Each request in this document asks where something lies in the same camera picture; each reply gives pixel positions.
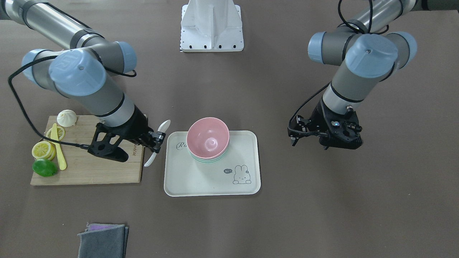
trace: bunny cartoon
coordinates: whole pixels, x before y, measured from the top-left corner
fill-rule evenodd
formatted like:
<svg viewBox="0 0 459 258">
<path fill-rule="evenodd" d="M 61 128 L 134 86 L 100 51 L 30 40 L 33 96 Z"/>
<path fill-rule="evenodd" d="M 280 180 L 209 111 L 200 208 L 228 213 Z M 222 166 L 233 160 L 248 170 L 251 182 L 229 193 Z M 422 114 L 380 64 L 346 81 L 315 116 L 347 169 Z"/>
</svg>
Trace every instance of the bunny cartoon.
<svg viewBox="0 0 459 258">
<path fill-rule="evenodd" d="M 236 166 L 234 168 L 234 181 L 233 184 L 250 184 L 250 174 L 246 165 Z"/>
</svg>

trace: white tray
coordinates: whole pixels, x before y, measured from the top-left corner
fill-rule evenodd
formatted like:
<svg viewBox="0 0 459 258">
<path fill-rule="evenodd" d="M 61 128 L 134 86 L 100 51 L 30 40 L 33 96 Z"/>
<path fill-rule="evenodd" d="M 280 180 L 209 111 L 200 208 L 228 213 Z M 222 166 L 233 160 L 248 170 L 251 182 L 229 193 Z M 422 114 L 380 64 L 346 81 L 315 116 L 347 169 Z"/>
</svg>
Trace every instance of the white tray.
<svg viewBox="0 0 459 258">
<path fill-rule="evenodd" d="M 172 197 L 244 195 L 260 190 L 257 137 L 251 131 L 230 131 L 223 158 L 205 164 L 193 159 L 186 147 L 187 132 L 168 137 L 164 191 Z"/>
</svg>

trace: green lime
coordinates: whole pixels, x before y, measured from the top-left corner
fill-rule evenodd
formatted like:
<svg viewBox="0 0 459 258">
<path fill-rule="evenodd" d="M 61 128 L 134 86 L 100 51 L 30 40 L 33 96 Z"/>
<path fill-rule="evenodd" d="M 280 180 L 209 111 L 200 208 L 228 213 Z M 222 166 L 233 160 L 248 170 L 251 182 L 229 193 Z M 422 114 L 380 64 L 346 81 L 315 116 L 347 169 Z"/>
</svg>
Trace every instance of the green lime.
<svg viewBox="0 0 459 258">
<path fill-rule="evenodd" d="M 52 176 L 57 172 L 57 166 L 48 159 L 39 158 L 32 165 L 32 170 L 41 176 Z"/>
</svg>

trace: pink bowl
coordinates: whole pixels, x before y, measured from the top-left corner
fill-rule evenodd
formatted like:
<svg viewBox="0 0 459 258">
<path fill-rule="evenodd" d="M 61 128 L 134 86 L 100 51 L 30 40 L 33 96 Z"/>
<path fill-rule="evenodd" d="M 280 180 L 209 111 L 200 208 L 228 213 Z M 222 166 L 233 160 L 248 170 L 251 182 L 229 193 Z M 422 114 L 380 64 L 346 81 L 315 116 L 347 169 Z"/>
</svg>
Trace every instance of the pink bowl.
<svg viewBox="0 0 459 258">
<path fill-rule="evenodd" d="M 191 154 L 201 159 L 222 155 L 230 143 L 228 126 L 218 118 L 202 118 L 188 130 L 186 145 Z"/>
</svg>

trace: yellow knife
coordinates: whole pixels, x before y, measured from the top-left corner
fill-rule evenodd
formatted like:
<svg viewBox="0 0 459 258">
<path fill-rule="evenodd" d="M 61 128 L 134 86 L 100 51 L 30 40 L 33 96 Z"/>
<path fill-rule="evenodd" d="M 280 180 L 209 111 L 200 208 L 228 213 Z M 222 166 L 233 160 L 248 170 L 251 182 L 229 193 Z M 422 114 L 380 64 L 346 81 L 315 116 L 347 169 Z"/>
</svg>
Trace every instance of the yellow knife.
<svg viewBox="0 0 459 258">
<path fill-rule="evenodd" d="M 53 127 L 51 128 L 51 139 L 59 140 L 57 136 L 57 124 L 54 123 Z M 57 155 L 57 163 L 59 164 L 59 169 L 64 170 L 67 168 L 67 163 L 64 159 L 64 154 L 62 153 L 61 145 L 55 142 L 51 142 L 52 144 L 56 145 L 56 155 Z"/>
</svg>

